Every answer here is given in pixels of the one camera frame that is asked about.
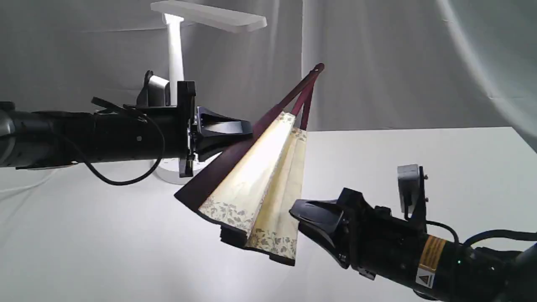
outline white desk lamp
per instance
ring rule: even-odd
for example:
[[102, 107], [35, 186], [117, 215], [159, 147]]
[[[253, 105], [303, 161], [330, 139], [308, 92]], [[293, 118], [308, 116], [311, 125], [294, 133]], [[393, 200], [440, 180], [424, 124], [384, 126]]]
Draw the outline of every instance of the white desk lamp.
[[[168, 28], [170, 104], [172, 106], [177, 105], [177, 81], [184, 81], [185, 79], [180, 30], [182, 21], [189, 20], [233, 33], [251, 32], [267, 26], [266, 18], [263, 16], [177, 0], [151, 3], [151, 10], [163, 14], [163, 20]], [[208, 165], [216, 156], [203, 163], [194, 161], [194, 175]], [[173, 184], [185, 184], [191, 179], [188, 177], [179, 178], [178, 159], [162, 160], [155, 173], [160, 179]]]

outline warning label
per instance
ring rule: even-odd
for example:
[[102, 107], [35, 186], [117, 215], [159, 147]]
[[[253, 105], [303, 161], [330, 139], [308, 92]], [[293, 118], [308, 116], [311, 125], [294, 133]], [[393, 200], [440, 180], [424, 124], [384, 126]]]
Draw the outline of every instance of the warning label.
[[417, 284], [430, 289], [433, 288], [434, 275], [444, 245], [446, 245], [446, 240], [429, 235], [429, 238], [423, 247], [422, 256], [419, 259], [418, 271], [416, 273]]

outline white table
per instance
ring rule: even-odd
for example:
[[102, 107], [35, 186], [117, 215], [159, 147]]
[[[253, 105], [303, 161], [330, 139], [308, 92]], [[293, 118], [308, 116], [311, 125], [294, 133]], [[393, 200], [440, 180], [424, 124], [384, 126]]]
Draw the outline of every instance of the white table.
[[[537, 156], [510, 128], [311, 132], [303, 198], [334, 199], [348, 187], [401, 217], [396, 167], [412, 163], [430, 177], [428, 218], [462, 240], [492, 228], [535, 230]], [[117, 180], [147, 167], [98, 165]], [[0, 189], [39, 173], [0, 170]], [[177, 189], [154, 177], [113, 187], [79, 165], [0, 201], [0, 301], [421, 301], [341, 269], [302, 235], [295, 267], [225, 245], [217, 226], [174, 199]]]

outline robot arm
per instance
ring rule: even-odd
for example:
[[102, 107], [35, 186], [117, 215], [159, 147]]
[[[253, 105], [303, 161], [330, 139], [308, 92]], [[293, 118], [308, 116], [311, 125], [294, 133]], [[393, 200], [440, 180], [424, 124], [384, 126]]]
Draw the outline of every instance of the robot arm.
[[[347, 188], [336, 200], [297, 200], [290, 213], [299, 221], [299, 230], [342, 268], [350, 266], [371, 280], [380, 275], [413, 289], [424, 299], [537, 300], [537, 246], [523, 253], [470, 247], [477, 238], [492, 237], [487, 235], [459, 243], [451, 228], [425, 219], [423, 167], [402, 166], [398, 172], [405, 220], [393, 217], [387, 207], [371, 207], [362, 193]], [[427, 224], [448, 228], [455, 242], [428, 235]], [[535, 233], [489, 232], [517, 233], [519, 240], [537, 241]]]
[[104, 107], [96, 113], [21, 112], [1, 102], [0, 167], [179, 158], [180, 177], [190, 177], [196, 155], [204, 161], [251, 135], [249, 122], [196, 106], [194, 82], [178, 82], [178, 105], [166, 106], [169, 85], [158, 79], [146, 73], [135, 106], [94, 98], [92, 103]]

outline cream fan paper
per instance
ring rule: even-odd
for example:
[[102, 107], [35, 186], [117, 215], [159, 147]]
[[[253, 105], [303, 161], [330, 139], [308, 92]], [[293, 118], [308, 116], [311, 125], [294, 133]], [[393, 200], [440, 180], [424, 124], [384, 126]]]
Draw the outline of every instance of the cream fan paper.
[[298, 222], [289, 209], [302, 191], [306, 131], [281, 113], [199, 208], [246, 233], [245, 248], [295, 259]]

